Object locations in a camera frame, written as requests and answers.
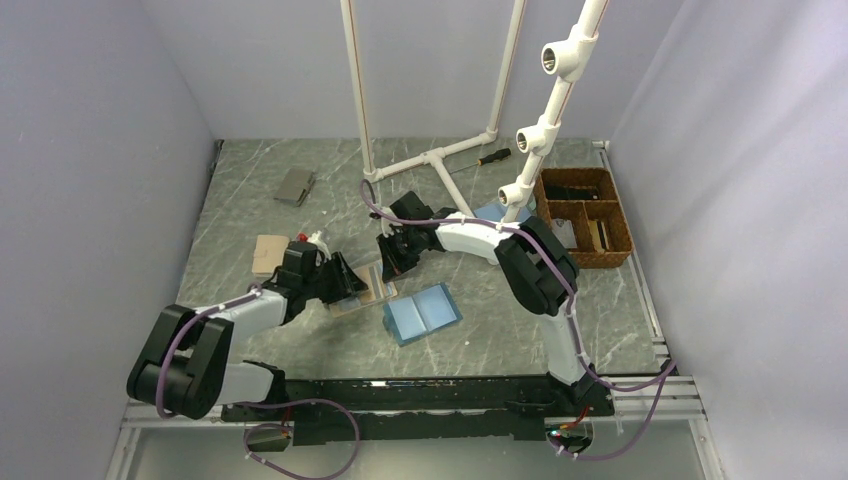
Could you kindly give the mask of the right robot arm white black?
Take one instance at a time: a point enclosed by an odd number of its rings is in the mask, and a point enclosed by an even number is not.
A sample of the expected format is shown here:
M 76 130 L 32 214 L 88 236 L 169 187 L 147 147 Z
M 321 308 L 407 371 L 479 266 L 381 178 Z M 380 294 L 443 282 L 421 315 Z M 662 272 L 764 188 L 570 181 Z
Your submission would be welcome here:
M 377 236 L 385 281 L 413 269 L 425 251 L 464 253 L 498 265 L 514 299 L 539 321 L 553 406 L 574 415 L 588 404 L 591 361 L 574 326 L 579 267 L 542 220 L 496 223 L 454 212 L 391 220 L 388 229 Z

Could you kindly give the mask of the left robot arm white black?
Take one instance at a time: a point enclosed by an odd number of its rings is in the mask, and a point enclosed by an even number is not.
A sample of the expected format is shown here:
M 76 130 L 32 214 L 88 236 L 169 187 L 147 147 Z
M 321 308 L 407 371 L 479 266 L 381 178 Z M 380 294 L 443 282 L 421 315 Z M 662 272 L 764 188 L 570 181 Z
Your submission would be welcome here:
M 126 393 L 162 418 L 197 420 L 216 406 L 235 405 L 275 419 L 289 399 L 285 372 L 263 362 L 234 363 L 233 346 L 290 323 L 311 300 L 331 305 L 367 288 L 341 253 L 295 241 L 271 276 L 245 294 L 205 307 L 165 307 L 130 370 Z

